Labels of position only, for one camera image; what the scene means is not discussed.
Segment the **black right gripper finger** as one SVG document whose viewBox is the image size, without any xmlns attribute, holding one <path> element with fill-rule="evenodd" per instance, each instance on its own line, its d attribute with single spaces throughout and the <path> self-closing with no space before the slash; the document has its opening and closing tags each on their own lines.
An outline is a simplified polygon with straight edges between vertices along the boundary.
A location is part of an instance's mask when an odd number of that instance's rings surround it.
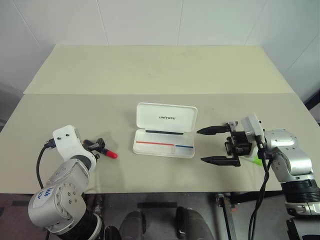
<svg viewBox="0 0 320 240">
<path fill-rule="evenodd" d="M 217 125 L 217 126 L 209 126 L 198 130 L 196 133 L 201 135 L 216 135 L 230 132 L 231 128 L 229 125 Z"/>
<path fill-rule="evenodd" d="M 240 167 L 241 163 L 238 157 L 226 157 L 226 156 L 209 156 L 202 157 L 201 160 L 208 164 L 217 166 L 233 166 Z"/>
</svg>

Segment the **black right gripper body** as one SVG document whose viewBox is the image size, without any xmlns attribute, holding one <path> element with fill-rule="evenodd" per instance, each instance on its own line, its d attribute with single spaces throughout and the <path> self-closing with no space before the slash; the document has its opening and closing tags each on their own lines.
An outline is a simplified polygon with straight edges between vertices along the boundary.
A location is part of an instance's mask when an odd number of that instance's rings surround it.
<svg viewBox="0 0 320 240">
<path fill-rule="evenodd" d="M 245 131 L 236 131 L 237 121 L 227 122 L 227 131 L 230 136 L 224 143 L 228 156 L 248 156 L 252 150 L 252 143 L 249 142 Z"/>
</svg>

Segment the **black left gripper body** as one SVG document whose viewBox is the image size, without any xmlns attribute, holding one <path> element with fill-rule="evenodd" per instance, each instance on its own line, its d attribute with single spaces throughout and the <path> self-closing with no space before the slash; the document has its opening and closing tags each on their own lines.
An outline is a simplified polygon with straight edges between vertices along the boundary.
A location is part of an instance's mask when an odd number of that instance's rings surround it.
<svg viewBox="0 0 320 240">
<path fill-rule="evenodd" d="M 84 148 L 90 153 L 92 153 L 96 160 L 100 158 L 101 146 L 98 143 L 94 143 L 94 144 L 85 143 Z"/>
</svg>

